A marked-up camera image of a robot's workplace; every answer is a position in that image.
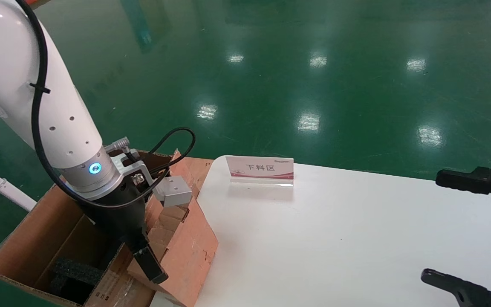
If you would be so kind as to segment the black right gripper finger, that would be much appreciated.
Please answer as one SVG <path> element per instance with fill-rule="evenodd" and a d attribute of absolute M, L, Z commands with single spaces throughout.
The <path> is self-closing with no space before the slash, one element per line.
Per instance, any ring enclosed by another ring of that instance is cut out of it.
<path fill-rule="evenodd" d="M 435 183 L 440 187 L 473 194 L 491 194 L 491 168 L 477 167 L 471 173 L 440 170 Z"/>
<path fill-rule="evenodd" d="M 451 293 L 460 307 L 491 307 L 491 291 L 461 278 L 426 268 L 421 281 Z"/>

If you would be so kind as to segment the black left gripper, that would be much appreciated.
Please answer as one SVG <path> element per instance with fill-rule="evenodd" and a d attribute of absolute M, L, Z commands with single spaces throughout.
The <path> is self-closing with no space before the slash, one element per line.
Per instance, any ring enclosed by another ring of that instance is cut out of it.
<path fill-rule="evenodd" d="M 104 205 L 103 208 L 82 202 L 79 202 L 78 206 L 95 226 L 129 247 L 150 282 L 161 284 L 169 276 L 147 243 L 144 197 L 127 206 L 114 208 L 115 205 L 134 200 L 139 194 L 134 183 L 122 182 L 111 193 L 96 200 L 97 203 Z"/>

